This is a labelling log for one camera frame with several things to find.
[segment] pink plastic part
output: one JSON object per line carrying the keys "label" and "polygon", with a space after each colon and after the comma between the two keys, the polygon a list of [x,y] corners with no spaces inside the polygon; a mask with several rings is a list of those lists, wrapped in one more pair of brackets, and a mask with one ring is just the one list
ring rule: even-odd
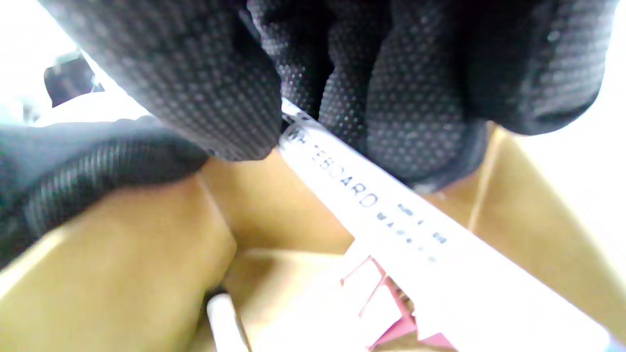
{"label": "pink plastic part", "polygon": [[448,341],[442,333],[434,334],[429,338],[421,340],[420,342],[432,347],[454,348],[454,346],[452,346],[450,341]]}

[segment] cardboard box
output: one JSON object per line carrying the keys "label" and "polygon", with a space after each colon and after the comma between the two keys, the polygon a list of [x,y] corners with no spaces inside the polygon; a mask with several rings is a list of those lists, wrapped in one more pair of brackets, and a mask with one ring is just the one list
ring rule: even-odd
{"label": "cardboard box", "polygon": [[[426,199],[626,342],[623,281],[514,138],[495,131],[479,172]],[[254,351],[359,351],[329,278],[352,241],[279,152],[211,160],[107,197],[5,269],[0,349],[211,351],[202,296],[223,282]]]}

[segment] black lettering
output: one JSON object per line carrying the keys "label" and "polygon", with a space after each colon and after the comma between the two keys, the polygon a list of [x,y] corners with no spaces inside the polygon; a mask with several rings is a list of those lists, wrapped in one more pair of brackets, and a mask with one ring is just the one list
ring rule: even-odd
{"label": "black lettering", "polygon": [[411,211],[411,209],[405,208],[404,205],[398,204],[398,208],[400,208],[400,210],[404,212],[406,215],[413,216],[413,212]]}
{"label": "black lettering", "polygon": [[[339,171],[339,173],[335,174],[335,173],[333,172],[333,171],[335,171],[335,170],[341,170],[341,171]],[[336,165],[336,164],[335,164],[335,166],[334,166],[334,167],[332,167],[330,171],[328,171],[328,174],[331,176],[331,178],[336,179],[336,178],[338,178],[339,176],[341,176],[341,174],[342,174],[342,173],[344,173],[344,171],[345,171],[345,170],[344,170],[343,166],[341,166],[341,165]]]}
{"label": "black lettering", "polygon": [[331,167],[331,165],[335,162],[335,160],[333,160],[332,158],[328,158],[326,160],[324,160],[321,164],[319,164],[320,168],[322,170],[326,170],[327,168]]}
{"label": "black lettering", "polygon": [[361,206],[364,208],[368,208],[376,204],[376,202],[378,202],[378,197],[376,196],[376,194],[370,193],[366,195],[365,197],[363,197],[363,199],[361,199],[359,204],[361,204]]}
{"label": "black lettering", "polygon": [[307,142],[306,140],[306,136],[304,135],[304,133],[302,132],[298,132],[298,134],[295,136],[294,140],[296,142],[300,142],[301,144],[305,144]]}
{"label": "black lettering", "polygon": [[343,180],[341,180],[340,182],[341,182],[342,184],[344,184],[344,186],[347,186],[347,185],[350,183],[350,181],[352,181],[352,176],[350,176],[350,177],[348,177],[348,178],[346,178],[346,179],[343,179]]}
{"label": "black lettering", "polygon": [[317,154],[315,154],[311,159],[313,159],[314,162],[317,162],[318,158],[321,157],[322,155],[326,154],[325,151],[320,150]]}
{"label": "black lettering", "polygon": [[289,140],[294,140],[295,136],[297,136],[298,133],[300,133],[300,128],[294,128],[293,130],[291,130],[288,136]]}
{"label": "black lettering", "polygon": [[361,192],[365,192],[365,185],[364,184],[355,184],[354,186],[352,186],[351,190],[354,191],[354,196],[356,197],[357,194],[361,193]]}
{"label": "black lettering", "polygon": [[441,244],[444,244],[447,241],[447,239],[445,237],[443,237],[439,232],[435,232],[433,234],[433,238],[436,239],[437,241],[439,241],[439,243],[441,243]]}
{"label": "black lettering", "polygon": [[309,117],[303,112],[298,111],[295,115],[301,118],[302,121],[309,120]]}

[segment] gloved hand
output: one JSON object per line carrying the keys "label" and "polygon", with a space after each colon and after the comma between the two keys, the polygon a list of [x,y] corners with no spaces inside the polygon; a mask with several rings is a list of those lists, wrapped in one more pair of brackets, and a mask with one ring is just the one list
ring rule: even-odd
{"label": "gloved hand", "polygon": [[618,0],[40,2],[131,96],[219,157],[264,158],[282,95],[428,192],[478,167],[485,121],[546,133],[593,103]]}
{"label": "gloved hand", "polygon": [[182,179],[207,154],[153,116],[0,125],[0,269],[108,192]]}

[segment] black glove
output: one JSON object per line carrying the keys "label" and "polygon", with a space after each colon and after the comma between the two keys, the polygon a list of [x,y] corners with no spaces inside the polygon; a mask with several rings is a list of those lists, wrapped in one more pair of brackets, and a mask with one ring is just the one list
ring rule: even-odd
{"label": "black glove", "polygon": [[182,179],[206,160],[153,116],[0,125],[0,268],[111,190]]}
{"label": "black glove", "polygon": [[41,3],[131,96],[220,157],[265,157],[282,95],[434,191],[478,167],[485,121],[545,133],[593,103],[618,0]]}

